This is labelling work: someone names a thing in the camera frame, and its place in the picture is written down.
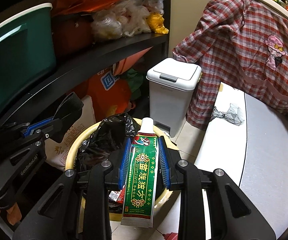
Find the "clear plastic bags bundle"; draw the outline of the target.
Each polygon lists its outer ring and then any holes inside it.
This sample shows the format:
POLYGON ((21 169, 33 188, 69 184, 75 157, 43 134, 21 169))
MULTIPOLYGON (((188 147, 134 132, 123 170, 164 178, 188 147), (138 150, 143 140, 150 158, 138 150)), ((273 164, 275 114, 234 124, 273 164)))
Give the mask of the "clear plastic bags bundle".
POLYGON ((147 24, 151 12, 164 16, 164 0, 121 0, 93 15, 93 36, 99 40, 115 40, 151 33, 147 24))

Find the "white pedal trash bin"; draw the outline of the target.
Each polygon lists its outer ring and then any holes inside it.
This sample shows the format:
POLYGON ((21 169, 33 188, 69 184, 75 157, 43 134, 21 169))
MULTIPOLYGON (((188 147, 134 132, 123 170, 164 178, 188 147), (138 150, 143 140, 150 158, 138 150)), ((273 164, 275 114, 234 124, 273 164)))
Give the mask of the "white pedal trash bin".
POLYGON ((166 58, 148 70, 149 116, 175 137, 184 125, 192 94, 201 78, 201 67, 194 63, 166 58))

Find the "green storage bin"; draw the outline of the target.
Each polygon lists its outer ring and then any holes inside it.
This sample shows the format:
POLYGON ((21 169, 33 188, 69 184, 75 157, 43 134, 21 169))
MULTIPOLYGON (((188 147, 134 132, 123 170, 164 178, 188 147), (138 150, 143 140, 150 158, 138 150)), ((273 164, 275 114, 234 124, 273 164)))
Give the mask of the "green storage bin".
POLYGON ((0 111, 55 64, 51 10, 42 3, 0 23, 0 111))

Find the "yellow plastic bag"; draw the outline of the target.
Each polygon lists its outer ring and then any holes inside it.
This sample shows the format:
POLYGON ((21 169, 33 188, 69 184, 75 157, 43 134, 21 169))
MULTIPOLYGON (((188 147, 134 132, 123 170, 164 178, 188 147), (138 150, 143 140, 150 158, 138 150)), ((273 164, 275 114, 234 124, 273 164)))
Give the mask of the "yellow plastic bag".
POLYGON ((169 30, 164 26, 164 18, 158 12, 151 12, 147 18, 147 24, 156 34, 168 34, 169 30))

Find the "black trash bag liner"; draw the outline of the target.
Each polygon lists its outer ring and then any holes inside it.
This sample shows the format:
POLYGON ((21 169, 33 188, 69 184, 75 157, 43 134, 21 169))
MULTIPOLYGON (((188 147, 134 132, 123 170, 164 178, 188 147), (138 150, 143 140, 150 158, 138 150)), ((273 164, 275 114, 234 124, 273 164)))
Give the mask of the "black trash bag liner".
POLYGON ((127 113, 104 118, 90 137, 86 150, 79 154, 74 169, 82 176, 87 175, 95 165, 123 148, 125 139, 133 139, 139 130, 140 125, 127 113))

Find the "black metal shelf rack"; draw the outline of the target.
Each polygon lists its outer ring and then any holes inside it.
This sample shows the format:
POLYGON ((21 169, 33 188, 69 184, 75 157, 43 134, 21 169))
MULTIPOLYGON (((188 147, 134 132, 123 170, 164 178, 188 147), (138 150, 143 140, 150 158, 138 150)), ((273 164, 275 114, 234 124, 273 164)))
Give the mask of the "black metal shelf rack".
MULTIPOLYGON (((41 0, 0 0, 0 23, 42 3, 41 0)), ((143 49, 168 42, 168 35, 146 33, 116 40, 93 36, 94 12, 53 16, 51 32, 55 64, 24 89, 0 111, 0 126, 32 122, 66 92, 99 70, 143 49)))

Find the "red plaid apron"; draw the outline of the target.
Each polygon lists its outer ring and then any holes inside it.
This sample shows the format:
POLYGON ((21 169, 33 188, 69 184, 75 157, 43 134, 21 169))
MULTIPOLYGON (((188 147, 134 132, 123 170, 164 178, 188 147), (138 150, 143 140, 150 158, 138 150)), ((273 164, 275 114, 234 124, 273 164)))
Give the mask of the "red plaid apron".
POLYGON ((174 49, 202 76, 187 121, 206 129, 225 83, 288 118, 288 20, 256 0, 209 0, 196 30, 174 49))

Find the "white rice sack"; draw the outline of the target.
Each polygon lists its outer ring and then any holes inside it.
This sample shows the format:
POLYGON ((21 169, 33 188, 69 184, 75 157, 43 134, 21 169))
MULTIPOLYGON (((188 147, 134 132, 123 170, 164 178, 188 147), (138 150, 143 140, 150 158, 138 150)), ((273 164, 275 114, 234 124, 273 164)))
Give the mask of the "white rice sack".
POLYGON ((82 98, 82 102, 84 104, 82 115, 65 133, 62 142, 57 143, 52 139, 45 141, 46 162, 61 171, 65 170, 66 158, 74 141, 82 132, 96 123, 91 96, 86 95, 82 98))

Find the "black white patterned cloth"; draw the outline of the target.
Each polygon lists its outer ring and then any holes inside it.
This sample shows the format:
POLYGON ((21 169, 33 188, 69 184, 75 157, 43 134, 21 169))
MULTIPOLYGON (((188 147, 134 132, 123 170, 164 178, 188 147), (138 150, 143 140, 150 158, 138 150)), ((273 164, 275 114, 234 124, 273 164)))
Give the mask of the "black white patterned cloth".
POLYGON ((241 126, 244 123, 244 118, 240 107, 236 107, 232 103, 230 103, 227 111, 220 111, 216 106, 214 106, 211 113, 210 122, 216 118, 223 119, 236 126, 241 126))

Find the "red white milk carton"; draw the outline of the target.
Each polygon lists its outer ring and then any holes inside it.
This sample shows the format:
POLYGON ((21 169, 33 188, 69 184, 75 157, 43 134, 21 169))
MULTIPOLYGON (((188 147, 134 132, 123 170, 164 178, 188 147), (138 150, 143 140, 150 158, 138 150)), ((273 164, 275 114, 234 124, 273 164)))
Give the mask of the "red white milk carton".
POLYGON ((109 198, 117 203, 123 204, 124 202, 124 190, 120 191, 111 191, 109 198))

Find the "orange bag with blue logo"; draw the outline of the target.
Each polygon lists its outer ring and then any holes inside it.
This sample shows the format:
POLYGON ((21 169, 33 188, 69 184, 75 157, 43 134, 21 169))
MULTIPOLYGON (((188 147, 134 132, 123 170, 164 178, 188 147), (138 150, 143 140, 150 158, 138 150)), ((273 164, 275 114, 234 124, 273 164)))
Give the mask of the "orange bag with blue logo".
POLYGON ((131 89, 122 74, 130 70, 149 49, 130 55, 94 74, 72 89, 80 98, 90 96, 96 121, 130 109, 131 89))

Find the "round yellow trash basket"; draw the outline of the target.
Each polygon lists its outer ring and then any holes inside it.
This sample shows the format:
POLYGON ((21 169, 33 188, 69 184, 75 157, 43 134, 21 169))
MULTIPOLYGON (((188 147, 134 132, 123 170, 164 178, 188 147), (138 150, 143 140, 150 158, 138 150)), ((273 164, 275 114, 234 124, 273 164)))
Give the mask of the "round yellow trash basket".
MULTIPOLYGON (((79 154, 86 150, 90 141, 90 137, 96 132, 101 123, 102 122, 100 121, 88 127, 73 142, 67 154, 65 163, 66 170, 75 168, 75 163, 76 160, 78 159, 79 154)), ((171 141, 171 139, 165 134, 165 132, 162 129, 154 125, 153 131, 157 136, 164 137, 167 148, 179 151, 177 145, 171 141)), ((155 200, 154 211, 159 211, 161 207, 169 200, 172 194, 173 191, 164 189, 163 192, 155 200)))

